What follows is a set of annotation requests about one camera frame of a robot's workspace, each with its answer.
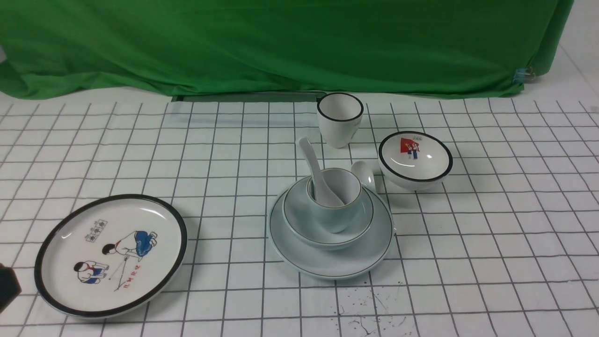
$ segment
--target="table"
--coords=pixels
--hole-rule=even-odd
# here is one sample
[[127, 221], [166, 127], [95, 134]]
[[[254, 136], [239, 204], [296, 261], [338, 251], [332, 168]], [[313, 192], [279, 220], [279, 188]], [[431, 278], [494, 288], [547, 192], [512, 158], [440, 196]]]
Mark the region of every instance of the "table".
[[[322, 144], [315, 103], [24, 102], [0, 106], [0, 263], [23, 293], [0, 315], [11, 336], [592, 336], [599, 330], [599, 103], [406, 98], [368, 103], [345, 149]], [[265, 237], [268, 205], [324, 167], [376, 167], [397, 130], [452, 151], [443, 185], [377, 178], [397, 235], [349, 281], [285, 265]], [[78, 207], [122, 193], [182, 214], [189, 244], [148, 305], [90, 322], [37, 296], [36, 253]]]

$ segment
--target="cup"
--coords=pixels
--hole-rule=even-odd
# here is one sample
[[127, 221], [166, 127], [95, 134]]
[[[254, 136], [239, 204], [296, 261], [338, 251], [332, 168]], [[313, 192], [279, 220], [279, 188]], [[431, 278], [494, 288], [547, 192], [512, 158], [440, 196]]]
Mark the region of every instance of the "cup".
[[314, 199], [314, 188], [312, 177], [306, 184], [306, 194], [310, 210], [319, 224], [330, 233], [339, 233], [345, 230], [355, 215], [364, 207], [360, 202], [362, 197], [362, 185], [360, 180], [350, 171], [342, 168], [326, 168], [322, 170], [322, 175], [330, 189], [343, 201], [344, 205], [340, 207], [322, 206]]
[[336, 149], [351, 142], [362, 121], [364, 106], [356, 97], [336, 92], [320, 99], [318, 129], [326, 143]]

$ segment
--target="cup rim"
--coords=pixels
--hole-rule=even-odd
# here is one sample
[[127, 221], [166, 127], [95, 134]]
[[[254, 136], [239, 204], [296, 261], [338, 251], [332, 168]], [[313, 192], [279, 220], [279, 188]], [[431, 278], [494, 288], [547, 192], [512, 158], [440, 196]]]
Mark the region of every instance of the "cup rim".
[[[385, 143], [389, 139], [391, 139], [391, 137], [395, 137], [395, 136], [402, 135], [402, 134], [419, 134], [421, 136], [425, 136], [427, 138], [430, 138], [433, 141], [437, 142], [439, 145], [441, 145], [441, 147], [447, 153], [447, 157], [449, 159], [449, 162], [447, 164], [447, 168], [445, 169], [445, 171], [443, 173], [441, 173], [440, 175], [436, 176], [436, 177], [432, 177], [432, 178], [428, 178], [428, 179], [416, 179], [416, 178], [411, 178], [411, 177], [408, 177], [408, 176], [404, 176], [403, 174], [401, 174], [401, 173], [395, 171], [394, 169], [392, 169], [389, 166], [389, 164], [387, 164], [387, 162], [385, 161], [385, 158], [383, 157], [383, 147], [384, 147]], [[453, 167], [453, 156], [451, 154], [451, 151], [447, 148], [447, 146], [445, 144], [443, 144], [443, 142], [441, 142], [439, 139], [436, 139], [435, 137], [433, 137], [433, 136], [431, 136], [429, 134], [425, 134], [425, 133], [422, 133], [422, 132], [419, 132], [419, 131], [398, 131], [398, 132], [395, 132], [395, 133], [392, 133], [392, 134], [388, 135], [387, 137], [385, 137], [385, 139], [383, 139], [382, 142], [380, 142], [378, 153], [379, 153], [379, 161], [381, 163], [383, 163], [383, 165], [385, 166], [385, 168], [389, 172], [393, 173], [394, 175], [396, 175], [396, 176], [398, 176], [398, 177], [400, 177], [402, 179], [413, 181], [413, 182], [433, 182], [433, 181], [437, 181], [437, 180], [445, 177], [446, 175], [448, 175], [449, 172], [451, 171], [452, 167]]]
[[360, 198], [360, 196], [362, 195], [362, 183], [360, 182], [360, 179], [358, 177], [356, 177], [356, 175], [353, 174], [351, 171], [346, 170], [345, 168], [341, 168], [341, 167], [330, 167], [330, 168], [326, 168], [326, 169], [321, 170], [321, 171], [329, 171], [329, 170], [342, 170], [342, 171], [348, 172], [354, 178], [356, 178], [356, 181], [358, 182], [358, 186], [360, 187], [360, 192], [358, 192], [358, 195], [356, 195], [356, 197], [352, 201], [350, 201], [349, 203], [347, 203], [347, 204], [345, 204], [343, 206], [339, 206], [339, 207], [329, 207], [329, 206], [325, 206], [325, 205], [320, 204], [318, 201], [316, 201], [314, 199], [314, 197], [312, 196], [312, 194], [310, 194], [310, 192], [308, 191], [308, 189], [310, 187], [310, 182], [312, 181], [312, 176], [307, 176], [308, 182], [305, 185], [305, 193], [308, 195], [308, 198], [310, 198], [310, 201], [312, 201], [313, 203], [318, 204], [318, 206], [320, 206], [322, 208], [327, 208], [327, 209], [342, 209], [342, 208], [345, 208], [345, 207], [349, 207], [351, 204], [353, 204], [354, 202], [356, 202]]
[[[357, 101], [357, 102], [360, 104], [360, 112], [359, 112], [359, 113], [358, 113], [356, 116], [354, 116], [354, 117], [352, 117], [352, 118], [349, 118], [349, 119], [336, 119], [336, 118], [332, 118], [332, 117], [330, 117], [330, 116], [327, 116], [327, 115], [326, 115], [326, 113], [322, 112], [322, 110], [320, 109], [320, 103], [321, 103], [321, 102], [322, 102], [322, 101], [323, 101], [323, 100], [324, 100], [326, 97], [333, 96], [333, 95], [345, 95], [345, 96], [352, 97], [354, 100], [356, 100], [356, 101]], [[355, 119], [358, 119], [358, 118], [360, 118], [360, 117], [361, 117], [361, 116], [364, 114], [364, 105], [362, 104], [362, 101], [360, 101], [360, 100], [358, 99], [358, 97], [355, 97], [354, 95], [347, 94], [347, 93], [345, 93], [345, 92], [331, 92], [331, 93], [329, 93], [329, 94], [326, 94], [326, 95], [324, 95], [323, 97], [321, 97], [321, 98], [318, 100], [318, 103], [316, 104], [316, 109], [318, 110], [318, 114], [320, 114], [320, 115], [321, 115], [321, 116], [323, 116], [324, 118], [327, 118], [327, 119], [329, 119], [330, 121], [334, 121], [334, 122], [349, 122], [349, 121], [353, 121], [353, 120], [355, 120]]]
[[298, 183], [300, 183], [302, 180], [304, 180], [304, 179], [308, 179], [308, 178], [309, 178], [309, 177], [305, 177], [305, 178], [302, 178], [302, 179], [298, 180], [297, 182], [295, 182], [295, 184], [293, 184], [293, 185], [292, 185], [292, 186], [291, 186], [291, 187], [290, 187], [290, 188], [289, 188], [289, 189], [288, 189], [288, 190], [285, 192], [285, 194], [283, 195], [283, 205], [282, 205], [282, 206], [283, 206], [283, 219], [285, 220], [285, 223], [287, 224], [287, 226], [289, 227], [289, 229], [291, 229], [291, 231], [292, 231], [294, 234], [296, 234], [296, 235], [299, 235], [299, 236], [303, 237], [304, 239], [306, 239], [306, 240], [308, 240], [308, 241], [310, 241], [310, 242], [318, 243], [319, 245], [325, 245], [325, 246], [340, 246], [340, 245], [345, 245], [345, 244], [347, 244], [347, 243], [350, 243], [350, 242], [353, 242], [353, 241], [355, 241], [355, 240], [358, 240], [360, 237], [362, 237], [362, 236], [363, 236], [363, 235], [364, 235], [364, 234], [365, 234], [365, 233], [366, 233], [366, 232], [367, 232], [367, 231], [370, 229], [370, 227], [372, 226], [373, 220], [374, 220], [374, 201], [372, 200], [372, 197], [370, 197], [370, 195], [369, 195], [368, 193], [366, 193], [366, 195], [368, 196], [368, 199], [367, 199], [367, 201], [370, 201], [370, 203], [372, 204], [372, 212], [370, 213], [370, 219], [368, 220], [368, 223], [367, 223], [367, 224], [364, 226], [364, 229], [363, 229], [363, 230], [362, 230], [362, 231], [361, 231], [361, 232], [360, 232], [358, 235], [356, 235], [355, 237], [353, 237], [353, 238], [351, 238], [351, 239], [348, 239], [348, 240], [345, 240], [345, 241], [342, 241], [342, 242], [330, 243], [330, 242], [320, 242], [320, 241], [316, 241], [316, 240], [314, 240], [314, 239], [311, 239], [311, 238], [309, 238], [309, 237], [307, 237], [307, 236], [305, 236], [305, 235], [302, 235], [300, 232], [298, 232], [298, 231], [297, 231], [297, 230], [296, 230], [296, 229], [293, 227], [293, 225], [292, 225], [292, 224], [291, 224], [291, 222], [289, 221], [289, 218], [287, 217], [287, 209], [286, 209], [286, 207], [285, 207], [285, 204], [286, 204], [286, 202], [285, 202], [285, 201], [287, 200], [287, 196], [289, 195], [289, 191], [291, 191], [291, 189], [292, 189], [292, 188], [293, 188], [295, 185], [297, 185]]

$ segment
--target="green cloth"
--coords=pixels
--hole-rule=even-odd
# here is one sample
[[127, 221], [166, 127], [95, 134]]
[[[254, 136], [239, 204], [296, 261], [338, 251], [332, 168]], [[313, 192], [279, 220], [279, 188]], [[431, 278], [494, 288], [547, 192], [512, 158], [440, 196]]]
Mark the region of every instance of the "green cloth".
[[0, 91], [133, 86], [512, 95], [549, 70], [573, 0], [0, 1]]

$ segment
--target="ceramic spoon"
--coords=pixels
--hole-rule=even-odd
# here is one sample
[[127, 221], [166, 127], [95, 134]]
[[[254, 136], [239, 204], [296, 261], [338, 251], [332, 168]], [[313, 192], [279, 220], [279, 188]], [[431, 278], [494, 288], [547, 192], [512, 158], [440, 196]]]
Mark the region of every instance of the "ceramic spoon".
[[374, 172], [364, 161], [357, 161], [352, 165], [352, 173], [358, 177], [360, 182], [376, 193], [376, 183], [374, 182]]
[[325, 178], [320, 172], [320, 166], [316, 159], [316, 153], [312, 148], [312, 144], [308, 138], [303, 137], [298, 140], [299, 148], [304, 154], [305, 160], [308, 162], [310, 172], [312, 173], [312, 184], [314, 188], [314, 199], [322, 206], [327, 207], [341, 207], [344, 205], [343, 201], [337, 197], [337, 195], [331, 191], [329, 185], [326, 184]]

